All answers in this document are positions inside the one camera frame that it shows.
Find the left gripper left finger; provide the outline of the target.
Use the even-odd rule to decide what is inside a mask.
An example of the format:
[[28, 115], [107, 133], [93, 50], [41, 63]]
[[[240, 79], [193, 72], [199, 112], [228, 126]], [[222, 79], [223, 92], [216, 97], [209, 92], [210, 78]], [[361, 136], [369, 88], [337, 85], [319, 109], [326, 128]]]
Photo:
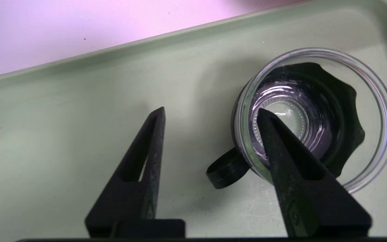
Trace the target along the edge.
[[165, 109], [152, 111], [86, 216], [92, 238], [109, 238], [123, 222], [154, 219], [165, 132]]

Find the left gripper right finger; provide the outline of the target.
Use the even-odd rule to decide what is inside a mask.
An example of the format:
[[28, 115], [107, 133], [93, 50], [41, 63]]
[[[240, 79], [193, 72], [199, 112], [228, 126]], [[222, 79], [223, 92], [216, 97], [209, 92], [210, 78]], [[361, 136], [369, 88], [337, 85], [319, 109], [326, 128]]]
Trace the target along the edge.
[[365, 238], [372, 218], [272, 112], [257, 123], [290, 238]]

